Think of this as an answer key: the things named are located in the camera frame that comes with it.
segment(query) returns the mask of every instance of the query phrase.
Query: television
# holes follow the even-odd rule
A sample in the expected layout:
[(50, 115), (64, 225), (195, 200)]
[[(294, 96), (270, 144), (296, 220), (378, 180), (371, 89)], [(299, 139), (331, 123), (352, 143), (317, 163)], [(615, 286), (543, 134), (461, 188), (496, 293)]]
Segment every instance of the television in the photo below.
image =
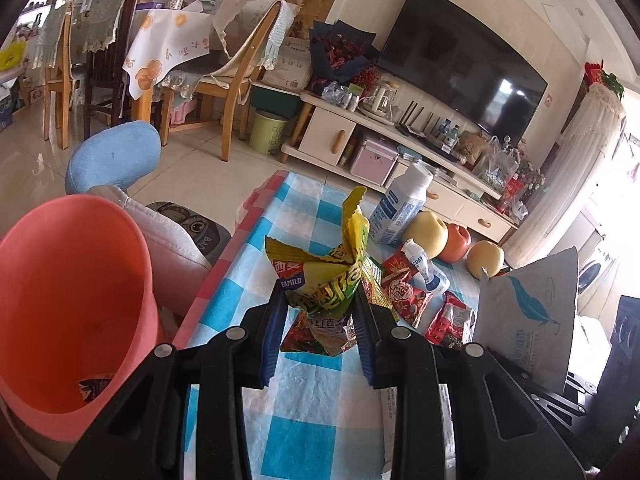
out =
[(512, 145), (546, 90), (506, 41), (449, 0), (406, 0), (378, 66)]

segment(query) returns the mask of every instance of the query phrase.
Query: wooden handle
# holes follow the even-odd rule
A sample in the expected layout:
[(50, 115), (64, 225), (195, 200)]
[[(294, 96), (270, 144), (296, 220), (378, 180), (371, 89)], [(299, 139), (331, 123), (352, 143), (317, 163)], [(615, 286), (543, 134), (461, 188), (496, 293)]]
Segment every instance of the wooden handle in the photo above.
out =
[(331, 146), (331, 152), (335, 155), (336, 153), (338, 153), (338, 150), (340, 149), (340, 144), (342, 143), (342, 140), (344, 139), (344, 136), (347, 134), (347, 132), (345, 132), (344, 130), (340, 130), (338, 132), (338, 135), (335, 137), (334, 143)]

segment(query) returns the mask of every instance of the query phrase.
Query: sheer curtain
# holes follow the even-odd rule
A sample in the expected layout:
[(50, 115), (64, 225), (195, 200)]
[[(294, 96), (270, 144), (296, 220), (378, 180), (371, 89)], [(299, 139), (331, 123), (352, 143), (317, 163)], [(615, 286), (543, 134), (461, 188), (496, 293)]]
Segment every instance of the sheer curtain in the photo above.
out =
[(549, 190), (530, 205), (521, 227), (503, 245), (505, 258), (522, 267), (549, 254), (578, 216), (610, 162), (625, 109), (617, 96), (594, 83), (562, 134), (558, 156), (547, 175)]

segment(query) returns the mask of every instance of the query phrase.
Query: blue feather print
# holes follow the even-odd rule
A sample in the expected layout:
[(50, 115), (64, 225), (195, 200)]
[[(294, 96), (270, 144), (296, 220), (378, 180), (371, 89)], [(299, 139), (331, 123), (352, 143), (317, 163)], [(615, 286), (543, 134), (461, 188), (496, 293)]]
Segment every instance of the blue feather print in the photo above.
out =
[(540, 325), (546, 325), (547, 323), (553, 323), (557, 326), (556, 335), (560, 331), (560, 324), (551, 319), (548, 312), (546, 311), (545, 306), (540, 303), (538, 298), (534, 298), (530, 296), (529, 293), (524, 289), (520, 280), (513, 278), (512, 276), (508, 276), (511, 280), (511, 284), (513, 285), (513, 289), (516, 292), (516, 300), (518, 300), (518, 306), (522, 313), (527, 316), (529, 319), (533, 321), (539, 321)]

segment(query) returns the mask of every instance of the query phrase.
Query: tile floor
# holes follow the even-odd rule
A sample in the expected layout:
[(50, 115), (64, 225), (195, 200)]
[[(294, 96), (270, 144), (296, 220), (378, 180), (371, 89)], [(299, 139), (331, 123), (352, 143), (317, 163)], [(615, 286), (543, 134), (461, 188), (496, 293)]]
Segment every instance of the tile floor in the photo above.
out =
[[(24, 110), (14, 124), (0, 132), (0, 237), (39, 204), (65, 194), (66, 165), (79, 137), (71, 132), (69, 147), (57, 139), (44, 141), (42, 102)], [(95, 123), (95, 130), (104, 129)], [(277, 170), (305, 174), (349, 191), (354, 183), (289, 157), (281, 164), (271, 155), (252, 150), (238, 138), (231, 160), (220, 160), (220, 128), (174, 134), (162, 148), (158, 168), (140, 179), (129, 194), (143, 204), (169, 200), (193, 209), (234, 232), (236, 210), (256, 187)]]

